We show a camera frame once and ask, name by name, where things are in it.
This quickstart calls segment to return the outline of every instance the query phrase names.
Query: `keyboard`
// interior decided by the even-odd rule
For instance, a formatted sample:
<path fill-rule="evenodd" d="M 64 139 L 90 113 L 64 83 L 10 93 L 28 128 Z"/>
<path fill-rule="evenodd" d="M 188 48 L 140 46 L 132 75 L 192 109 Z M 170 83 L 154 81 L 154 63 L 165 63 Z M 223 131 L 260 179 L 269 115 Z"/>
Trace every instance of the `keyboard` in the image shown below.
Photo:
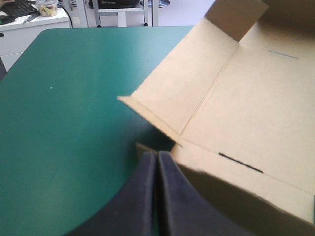
<path fill-rule="evenodd" d="M 15 0 L 15 2 L 7 3 L 1 8 L 8 16 L 26 16 L 32 15 L 37 12 L 37 9 L 33 7 L 31 4 L 27 3 L 25 0 Z"/>

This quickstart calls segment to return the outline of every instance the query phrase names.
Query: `cable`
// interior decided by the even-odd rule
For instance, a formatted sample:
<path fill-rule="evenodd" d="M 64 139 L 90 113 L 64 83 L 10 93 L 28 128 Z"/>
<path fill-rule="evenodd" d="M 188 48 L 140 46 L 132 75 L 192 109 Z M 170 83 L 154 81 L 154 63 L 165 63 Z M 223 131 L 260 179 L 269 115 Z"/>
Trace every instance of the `cable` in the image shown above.
<path fill-rule="evenodd" d="M 69 15 L 69 12 L 64 8 L 64 6 L 62 6 L 62 4 L 60 2 L 58 3 L 58 6 L 60 6 L 66 12 L 66 14 L 68 15 L 68 17 L 70 19 L 71 28 L 73 29 L 73 23 L 72 23 L 70 15 Z"/>

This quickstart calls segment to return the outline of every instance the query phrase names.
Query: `black object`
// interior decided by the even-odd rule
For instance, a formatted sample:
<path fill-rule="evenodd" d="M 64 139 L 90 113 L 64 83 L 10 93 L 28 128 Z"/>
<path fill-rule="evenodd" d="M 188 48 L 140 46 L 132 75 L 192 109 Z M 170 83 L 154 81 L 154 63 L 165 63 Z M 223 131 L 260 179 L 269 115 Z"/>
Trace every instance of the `black object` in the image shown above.
<path fill-rule="evenodd" d="M 97 0 L 99 9 L 120 9 L 120 8 L 133 8 L 139 0 Z M 89 1 L 90 8 L 93 9 L 92 0 Z"/>
<path fill-rule="evenodd" d="M 2 80 L 2 78 L 5 76 L 6 74 L 6 69 L 2 63 L 2 60 L 0 58 L 0 80 Z"/>
<path fill-rule="evenodd" d="M 0 25 L 5 25 L 14 21 L 15 21 L 14 16 L 0 16 Z"/>
<path fill-rule="evenodd" d="M 144 153 L 118 194 L 68 236 L 151 236 L 156 162 Z"/>
<path fill-rule="evenodd" d="M 20 17 L 32 15 L 37 12 L 37 9 L 25 0 L 14 0 L 14 2 L 4 5 L 1 11 L 4 11 L 8 16 Z"/>
<path fill-rule="evenodd" d="M 163 236 L 252 236 L 190 185 L 169 152 L 159 152 L 157 208 Z"/>
<path fill-rule="evenodd" d="M 33 13 L 31 16 L 29 16 L 26 20 L 24 20 L 23 23 L 31 22 L 32 20 L 36 19 L 38 16 L 40 16 L 39 11 Z"/>

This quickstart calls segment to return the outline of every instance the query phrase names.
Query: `box flap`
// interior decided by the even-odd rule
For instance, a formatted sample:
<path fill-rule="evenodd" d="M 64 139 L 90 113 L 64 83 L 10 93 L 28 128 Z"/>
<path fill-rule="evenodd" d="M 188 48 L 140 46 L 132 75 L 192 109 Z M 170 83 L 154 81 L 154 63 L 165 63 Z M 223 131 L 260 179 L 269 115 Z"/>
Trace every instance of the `box flap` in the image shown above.
<path fill-rule="evenodd" d="M 216 0 L 206 18 L 236 41 L 240 41 L 266 11 L 261 0 Z"/>
<path fill-rule="evenodd" d="M 131 97 L 180 135 L 238 46 L 202 19 Z"/>
<path fill-rule="evenodd" d="M 227 181 L 263 198 L 269 204 L 310 223 L 313 222 L 314 195 L 305 193 L 228 158 L 223 158 L 205 148 L 189 142 L 183 142 L 182 145 L 182 147 L 175 145 L 171 151 L 178 164 Z"/>

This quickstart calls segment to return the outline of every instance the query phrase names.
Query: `black foam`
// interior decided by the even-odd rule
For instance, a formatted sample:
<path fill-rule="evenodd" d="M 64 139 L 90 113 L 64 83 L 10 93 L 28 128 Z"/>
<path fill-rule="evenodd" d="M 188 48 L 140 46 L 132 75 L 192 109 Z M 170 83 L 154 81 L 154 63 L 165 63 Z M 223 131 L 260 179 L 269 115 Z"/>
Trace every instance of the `black foam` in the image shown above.
<path fill-rule="evenodd" d="M 156 162 L 144 153 L 117 195 L 68 236 L 151 236 Z"/>
<path fill-rule="evenodd" d="M 162 236 L 252 236 L 207 202 L 169 152 L 159 152 L 157 208 Z"/>

